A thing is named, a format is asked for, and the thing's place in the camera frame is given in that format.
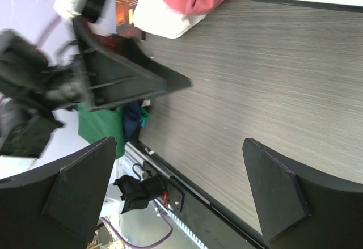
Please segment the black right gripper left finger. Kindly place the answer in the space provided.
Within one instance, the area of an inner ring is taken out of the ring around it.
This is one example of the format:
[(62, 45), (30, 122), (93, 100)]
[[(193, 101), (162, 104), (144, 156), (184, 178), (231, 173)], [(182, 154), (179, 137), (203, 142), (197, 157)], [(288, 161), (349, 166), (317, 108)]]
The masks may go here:
[(106, 137), (1, 179), (1, 248), (86, 248), (93, 240), (116, 155)]

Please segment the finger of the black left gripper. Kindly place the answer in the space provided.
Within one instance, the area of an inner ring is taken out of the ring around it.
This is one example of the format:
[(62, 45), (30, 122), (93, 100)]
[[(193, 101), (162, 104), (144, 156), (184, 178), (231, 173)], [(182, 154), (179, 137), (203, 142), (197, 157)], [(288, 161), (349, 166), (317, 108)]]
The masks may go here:
[(97, 35), (81, 16), (72, 24), (79, 49), (74, 70), (89, 110), (113, 109), (192, 86), (188, 77), (144, 54), (135, 39)]

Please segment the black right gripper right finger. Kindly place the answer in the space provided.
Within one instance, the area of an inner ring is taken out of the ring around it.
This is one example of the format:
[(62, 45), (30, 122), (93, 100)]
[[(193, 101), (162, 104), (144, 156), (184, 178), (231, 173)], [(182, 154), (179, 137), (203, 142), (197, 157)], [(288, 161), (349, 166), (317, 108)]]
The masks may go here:
[(362, 248), (362, 184), (246, 138), (244, 164), (269, 248)]

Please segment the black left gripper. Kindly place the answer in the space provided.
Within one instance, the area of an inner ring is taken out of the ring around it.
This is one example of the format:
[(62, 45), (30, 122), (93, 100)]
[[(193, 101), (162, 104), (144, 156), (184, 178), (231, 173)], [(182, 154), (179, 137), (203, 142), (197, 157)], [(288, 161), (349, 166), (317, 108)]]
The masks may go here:
[(55, 110), (94, 103), (84, 55), (90, 51), (79, 35), (68, 43), (79, 53), (67, 65), (50, 66), (46, 55), (13, 29), (1, 31), (1, 93), (25, 107)]

